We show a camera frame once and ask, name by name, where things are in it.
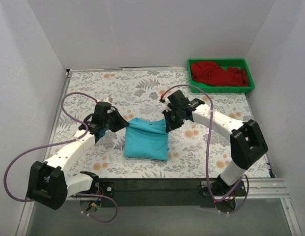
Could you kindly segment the turquoise t shirt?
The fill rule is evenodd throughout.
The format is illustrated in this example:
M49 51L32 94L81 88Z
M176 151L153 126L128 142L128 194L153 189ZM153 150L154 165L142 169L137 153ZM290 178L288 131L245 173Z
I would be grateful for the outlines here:
M130 120L125 132L124 155L128 158L167 161L168 133L165 120Z

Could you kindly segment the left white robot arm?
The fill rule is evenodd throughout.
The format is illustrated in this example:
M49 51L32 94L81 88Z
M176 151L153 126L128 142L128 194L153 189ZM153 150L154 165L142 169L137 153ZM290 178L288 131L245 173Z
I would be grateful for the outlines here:
M59 209L69 196L78 193L96 196L100 190L96 174L81 171L68 177L68 172L106 131L117 132L127 126L129 123L110 102L98 102L94 113L89 114L78 128L73 142L45 162L36 161L31 166L26 197L51 209Z

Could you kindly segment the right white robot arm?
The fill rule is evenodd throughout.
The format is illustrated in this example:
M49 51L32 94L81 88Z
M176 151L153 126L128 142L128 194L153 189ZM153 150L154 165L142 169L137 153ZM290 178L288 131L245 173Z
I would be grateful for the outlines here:
M163 111L166 132L180 128L189 120L229 139L231 162L208 186L215 194L231 194L242 175L268 151L261 129L252 119L244 122L230 118L214 111L202 100L189 100L180 90L167 98L162 96L160 101L166 105Z

